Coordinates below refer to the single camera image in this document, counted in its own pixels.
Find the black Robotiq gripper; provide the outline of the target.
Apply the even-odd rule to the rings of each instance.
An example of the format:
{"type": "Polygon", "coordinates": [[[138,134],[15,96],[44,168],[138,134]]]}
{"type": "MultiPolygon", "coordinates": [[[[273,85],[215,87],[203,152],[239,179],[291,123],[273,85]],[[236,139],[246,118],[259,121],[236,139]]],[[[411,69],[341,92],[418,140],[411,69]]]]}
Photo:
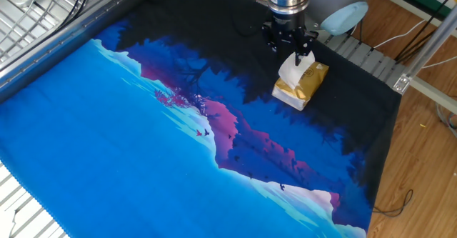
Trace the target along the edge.
{"type": "Polygon", "coordinates": [[[302,58],[310,54],[313,43],[318,38],[318,32],[306,30],[303,12],[272,13],[271,21],[262,25],[262,36],[275,52],[295,52],[295,65],[298,66],[302,58]]]}

